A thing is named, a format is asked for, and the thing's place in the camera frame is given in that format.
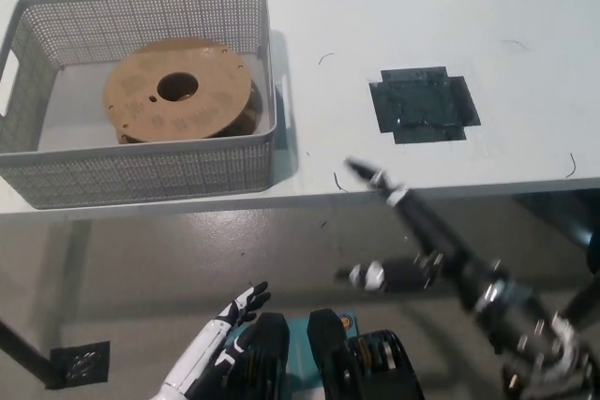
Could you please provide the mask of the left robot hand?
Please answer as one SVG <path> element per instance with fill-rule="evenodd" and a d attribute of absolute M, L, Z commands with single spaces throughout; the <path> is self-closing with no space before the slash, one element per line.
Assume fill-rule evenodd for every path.
<path fill-rule="evenodd" d="M 233 369 L 236 360 L 249 347 L 255 330 L 247 327 L 230 345 L 231 332 L 257 316 L 257 311 L 270 299 L 268 283 L 252 286 L 209 320 L 181 354 L 162 381 L 156 399 L 203 399 L 215 381 Z"/>

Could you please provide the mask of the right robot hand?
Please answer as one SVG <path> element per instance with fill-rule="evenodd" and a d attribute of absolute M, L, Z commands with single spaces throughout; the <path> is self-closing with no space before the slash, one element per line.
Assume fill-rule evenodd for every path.
<path fill-rule="evenodd" d="M 400 293 L 427 289 L 442 277 L 455 286 L 463 308 L 476 313 L 505 299 L 508 277 L 479 259 L 416 190 L 392 185 L 383 170 L 358 159 L 348 158 L 345 164 L 406 223 L 420 252 L 413 258 L 372 260 L 341 269 L 338 280 L 364 291 Z"/>

